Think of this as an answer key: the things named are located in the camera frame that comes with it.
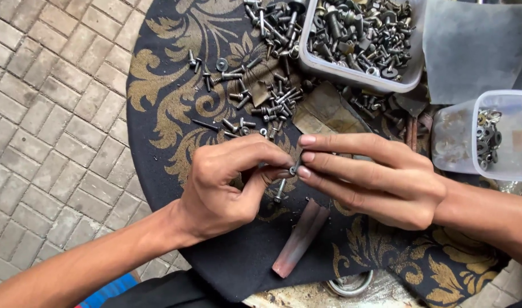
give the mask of black tablecloth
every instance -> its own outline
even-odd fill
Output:
[[[199,127],[191,119],[212,123],[228,118],[236,123],[246,117],[264,127],[259,118],[250,116],[251,106],[237,111],[237,102],[227,99],[229,93],[237,93],[236,82],[206,92],[202,74],[189,69],[189,49],[203,60],[203,70],[212,73],[220,57],[226,58],[232,69],[266,52],[259,31],[252,30],[244,14],[242,1],[153,2],[139,32],[128,78],[130,147],[152,210],[181,196],[196,148],[224,142],[221,134]],[[271,82],[271,74],[276,72],[282,74],[271,58],[246,74],[246,85],[258,79]],[[292,80],[297,84],[299,78],[294,74]],[[386,118],[379,116],[371,124],[382,134],[395,134],[388,129]],[[276,143],[297,155],[299,135],[295,127],[286,127]],[[423,153],[428,152],[427,144],[427,137],[419,140]],[[478,176],[447,175],[496,187],[492,181],[480,182]],[[243,184],[237,179],[234,185]],[[231,301],[267,289],[389,267],[427,303],[454,306],[479,292],[509,261],[498,250],[448,228],[432,226],[423,232],[406,232],[364,215],[351,215],[297,179],[287,183],[289,198],[276,206],[272,197],[277,189],[273,185],[267,190],[251,224],[181,250],[193,268]],[[281,279],[271,265],[297,223],[305,197],[330,206],[331,220],[292,274]]]

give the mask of container of screws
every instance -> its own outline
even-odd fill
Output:
[[[488,91],[438,111],[432,162],[444,171],[522,181],[522,91]]]
[[[379,93],[405,93],[424,66],[426,0],[311,0],[299,41],[303,71]]]

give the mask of right hand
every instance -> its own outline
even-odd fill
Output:
[[[432,162],[375,134],[303,135],[299,178],[351,210],[405,230],[430,226],[447,188]],[[374,162],[330,152],[364,155]]]

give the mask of ground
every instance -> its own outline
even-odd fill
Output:
[[[124,106],[152,1],[0,0],[0,282],[150,213]],[[171,252],[137,270],[177,269],[189,265]],[[522,267],[482,295],[463,307],[521,299]]]

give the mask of plastic container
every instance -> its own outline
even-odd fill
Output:
[[[487,170],[478,164],[476,129],[478,110],[503,113],[496,124],[503,141],[497,149],[499,161]],[[477,100],[443,108],[432,125],[432,162],[444,171],[481,174],[486,178],[522,181],[522,91],[488,91]]]
[[[397,3],[404,3],[405,0],[396,0]],[[305,23],[299,41],[299,65],[307,74],[326,79],[338,84],[345,84],[352,87],[360,87],[369,89],[378,93],[406,93],[413,90],[421,79],[422,68],[425,65],[425,56],[422,52],[422,33],[425,22],[426,0],[409,0],[412,6],[412,24],[417,26],[413,31],[411,38],[412,58],[408,61],[408,67],[400,70],[402,82],[386,80],[384,78],[370,76],[368,74],[353,70],[347,67],[341,67],[325,60],[312,56],[307,48],[310,28],[314,19],[316,9],[316,0],[310,0],[309,8],[306,12]]]

